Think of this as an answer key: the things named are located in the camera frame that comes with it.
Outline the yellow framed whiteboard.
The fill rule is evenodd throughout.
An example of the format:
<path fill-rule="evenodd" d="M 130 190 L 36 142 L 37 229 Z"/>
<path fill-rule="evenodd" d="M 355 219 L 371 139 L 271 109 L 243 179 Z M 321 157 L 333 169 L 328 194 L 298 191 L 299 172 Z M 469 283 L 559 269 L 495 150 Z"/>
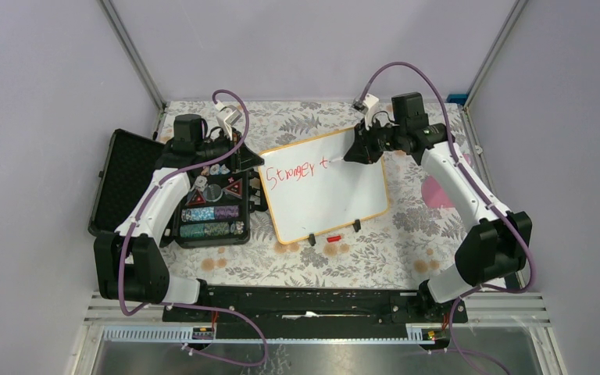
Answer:
<path fill-rule="evenodd" d="M 262 189 L 277 240 L 290 244 L 310 234 L 365 221 L 388 210 L 384 163 L 337 162 L 354 141 L 337 130 L 261 153 Z"/>

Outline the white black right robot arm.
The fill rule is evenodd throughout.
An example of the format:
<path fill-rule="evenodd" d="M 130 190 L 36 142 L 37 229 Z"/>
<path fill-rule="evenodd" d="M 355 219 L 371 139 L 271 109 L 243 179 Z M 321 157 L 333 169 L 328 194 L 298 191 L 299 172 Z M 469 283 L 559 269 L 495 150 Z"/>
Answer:
<path fill-rule="evenodd" d="M 448 311 L 448 302 L 526 266 L 531 221 L 524 212 L 510 211 L 485 186 L 447 124 L 430 123 L 421 94 L 393 97 L 393 117 L 387 123 L 376 118 L 378 105 L 373 95 L 354 101 L 363 118 L 353 128 L 354 141 L 343 160 L 373 164 L 393 151 L 411 156 L 438 182 L 467 231 L 453 265 L 423 282 L 418 291 L 418 314 L 435 322 Z"/>

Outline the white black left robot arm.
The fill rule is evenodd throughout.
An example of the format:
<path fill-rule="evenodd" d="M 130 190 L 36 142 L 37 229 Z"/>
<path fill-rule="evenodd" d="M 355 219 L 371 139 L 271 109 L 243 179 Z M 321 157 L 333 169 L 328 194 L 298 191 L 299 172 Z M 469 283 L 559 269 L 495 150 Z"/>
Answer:
<path fill-rule="evenodd" d="M 230 108 L 210 127 L 198 114 L 179 115 L 164 143 L 113 135 L 89 226 L 103 298 L 181 304 L 194 321 L 210 314 L 206 282 L 174 276 L 162 248 L 248 241 L 249 183 L 264 161 L 234 127 L 238 118 Z"/>

